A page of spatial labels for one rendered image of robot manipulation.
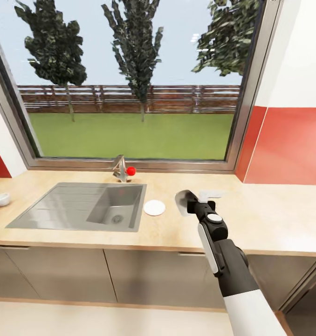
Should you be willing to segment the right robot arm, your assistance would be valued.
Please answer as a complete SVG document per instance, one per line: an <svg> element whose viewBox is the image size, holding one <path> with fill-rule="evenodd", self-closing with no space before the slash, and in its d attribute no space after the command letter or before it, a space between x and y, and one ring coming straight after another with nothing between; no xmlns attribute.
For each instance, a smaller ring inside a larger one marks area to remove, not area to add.
<svg viewBox="0 0 316 336"><path fill-rule="evenodd" d="M234 336L287 336L248 269L243 250L228 239L223 218L215 211L219 191L199 191L187 212L199 220L198 234L212 272L219 281Z"/></svg>

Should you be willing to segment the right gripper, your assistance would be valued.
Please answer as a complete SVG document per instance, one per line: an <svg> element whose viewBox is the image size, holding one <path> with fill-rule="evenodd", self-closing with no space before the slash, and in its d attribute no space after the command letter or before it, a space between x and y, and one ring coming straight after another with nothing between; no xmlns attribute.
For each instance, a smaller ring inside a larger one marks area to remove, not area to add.
<svg viewBox="0 0 316 336"><path fill-rule="evenodd" d="M215 211L215 201L207 201L207 203L199 203L197 199L187 201L187 212L198 215L198 212L203 208L208 208Z"/></svg>

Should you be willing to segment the saucer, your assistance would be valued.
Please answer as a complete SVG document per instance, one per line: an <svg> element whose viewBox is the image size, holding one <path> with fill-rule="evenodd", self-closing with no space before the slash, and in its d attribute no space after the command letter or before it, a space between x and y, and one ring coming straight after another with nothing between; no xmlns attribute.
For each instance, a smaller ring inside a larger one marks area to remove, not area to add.
<svg viewBox="0 0 316 336"><path fill-rule="evenodd" d="M150 215L159 215L165 211L165 205L158 200L152 200L144 205L144 210Z"/></svg>

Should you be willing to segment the paper coffee filter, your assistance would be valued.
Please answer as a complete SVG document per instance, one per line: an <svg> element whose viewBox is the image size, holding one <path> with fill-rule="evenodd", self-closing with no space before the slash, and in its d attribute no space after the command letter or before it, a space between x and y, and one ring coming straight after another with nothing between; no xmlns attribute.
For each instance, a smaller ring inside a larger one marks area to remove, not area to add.
<svg viewBox="0 0 316 336"><path fill-rule="evenodd" d="M187 212L187 201L194 199L198 200L198 197L194 191L189 189L185 189L177 193L175 196L175 203L182 217L191 215L191 213Z"/></svg>

